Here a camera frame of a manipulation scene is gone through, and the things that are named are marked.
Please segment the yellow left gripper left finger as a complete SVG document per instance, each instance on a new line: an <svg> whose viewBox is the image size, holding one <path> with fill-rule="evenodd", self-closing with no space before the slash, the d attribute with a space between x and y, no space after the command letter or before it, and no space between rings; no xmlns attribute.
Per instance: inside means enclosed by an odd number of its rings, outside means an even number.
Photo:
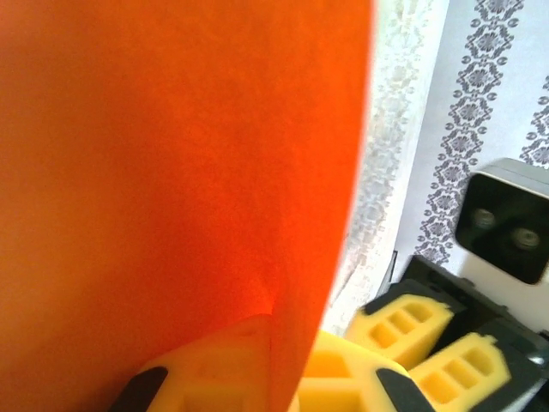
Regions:
<svg viewBox="0 0 549 412"><path fill-rule="evenodd" d="M167 352L124 386L110 411L269 410L270 316L256 315Z"/></svg>

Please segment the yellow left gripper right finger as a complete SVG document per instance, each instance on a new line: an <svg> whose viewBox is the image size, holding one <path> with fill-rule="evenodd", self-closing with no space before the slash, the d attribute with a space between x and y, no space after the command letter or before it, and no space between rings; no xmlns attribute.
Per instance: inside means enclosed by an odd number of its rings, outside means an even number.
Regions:
<svg viewBox="0 0 549 412"><path fill-rule="evenodd" d="M320 331L298 386L298 410L428 411L430 403L398 363Z"/></svg>

